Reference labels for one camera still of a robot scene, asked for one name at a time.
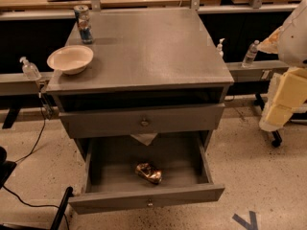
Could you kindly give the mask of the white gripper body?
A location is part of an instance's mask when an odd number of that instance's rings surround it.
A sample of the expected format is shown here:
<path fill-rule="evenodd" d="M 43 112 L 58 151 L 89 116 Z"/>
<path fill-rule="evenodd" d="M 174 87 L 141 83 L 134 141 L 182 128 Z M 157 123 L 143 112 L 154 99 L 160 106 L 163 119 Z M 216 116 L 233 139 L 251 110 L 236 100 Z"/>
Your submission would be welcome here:
<path fill-rule="evenodd" d="M 259 126 L 265 131 L 282 128 L 307 101 L 307 70 L 291 67 L 284 74 L 274 73 L 269 85 L 268 101 Z"/>

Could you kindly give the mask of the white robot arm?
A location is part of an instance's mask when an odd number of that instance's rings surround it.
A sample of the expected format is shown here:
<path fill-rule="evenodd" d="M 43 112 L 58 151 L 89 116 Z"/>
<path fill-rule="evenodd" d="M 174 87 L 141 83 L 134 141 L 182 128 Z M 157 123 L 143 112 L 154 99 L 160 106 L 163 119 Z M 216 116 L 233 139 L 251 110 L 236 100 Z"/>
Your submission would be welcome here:
<path fill-rule="evenodd" d="M 261 43 L 260 50 L 278 54 L 279 60 L 289 65 L 282 75 L 273 75 L 259 122 L 262 130 L 276 131 L 307 101 L 307 0 Z"/>

